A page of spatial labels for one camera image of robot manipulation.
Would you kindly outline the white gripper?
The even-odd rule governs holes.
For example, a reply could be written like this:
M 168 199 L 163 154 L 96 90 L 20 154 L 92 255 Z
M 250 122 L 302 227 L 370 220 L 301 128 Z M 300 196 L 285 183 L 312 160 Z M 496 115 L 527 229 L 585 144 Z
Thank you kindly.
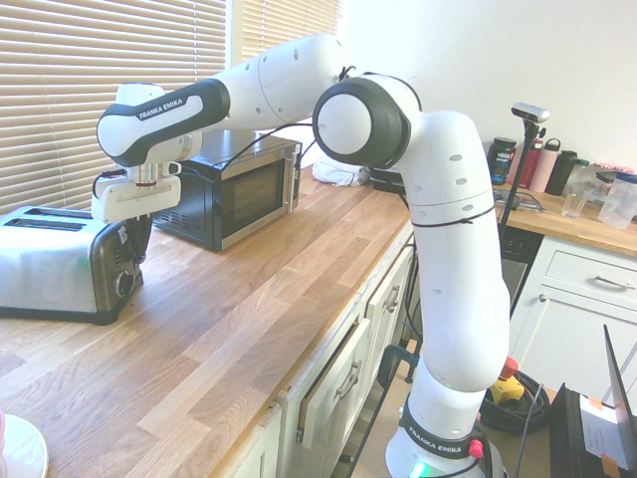
M 91 214 L 104 223 L 127 219 L 131 258 L 141 262 L 146 257 L 152 228 L 148 214 L 174 207 L 179 200 L 180 179 L 175 175 L 159 178 L 150 188 L 138 187 L 127 177 L 100 179 L 92 197 Z

